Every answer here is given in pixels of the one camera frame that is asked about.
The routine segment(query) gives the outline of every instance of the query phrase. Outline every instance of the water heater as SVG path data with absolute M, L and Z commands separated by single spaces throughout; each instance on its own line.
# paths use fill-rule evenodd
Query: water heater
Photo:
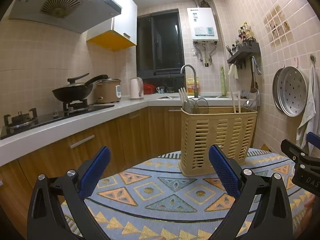
M 193 41 L 218 41 L 217 26 L 211 8 L 188 8 Z

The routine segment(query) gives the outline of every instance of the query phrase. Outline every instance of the range hood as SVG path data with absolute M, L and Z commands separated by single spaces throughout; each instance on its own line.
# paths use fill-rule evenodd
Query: range hood
M 121 14 L 113 0 L 16 0 L 9 19 L 55 25 L 77 33 Z

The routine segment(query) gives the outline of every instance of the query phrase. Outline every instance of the electric kettle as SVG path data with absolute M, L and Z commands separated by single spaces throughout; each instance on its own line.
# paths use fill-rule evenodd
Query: electric kettle
M 143 99 L 143 81 L 140 77 L 130 79 L 130 99 Z

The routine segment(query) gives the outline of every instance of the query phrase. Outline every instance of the white cloth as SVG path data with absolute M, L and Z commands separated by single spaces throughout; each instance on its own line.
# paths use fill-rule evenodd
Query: white cloth
M 302 117 L 301 124 L 297 129 L 297 146 L 301 149 L 305 147 L 308 150 L 308 154 L 311 155 L 313 150 L 313 145 L 311 143 L 307 144 L 307 134 L 308 132 L 313 132 L 316 135 L 320 135 L 320 104 L 319 104 L 319 87 L 318 78 L 316 70 L 312 65 L 310 67 L 309 76 L 309 88 L 308 88 L 308 98 L 306 108 Z
M 235 79 L 239 79 L 239 78 L 238 78 L 237 66 L 236 66 L 235 64 L 232 64 L 232 65 L 230 66 L 228 75 L 229 75 L 230 77 L 234 77 Z

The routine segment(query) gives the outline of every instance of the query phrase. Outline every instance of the window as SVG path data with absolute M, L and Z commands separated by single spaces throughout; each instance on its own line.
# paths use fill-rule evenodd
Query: window
M 139 77 L 181 76 L 184 53 L 178 10 L 138 18 L 137 39 Z

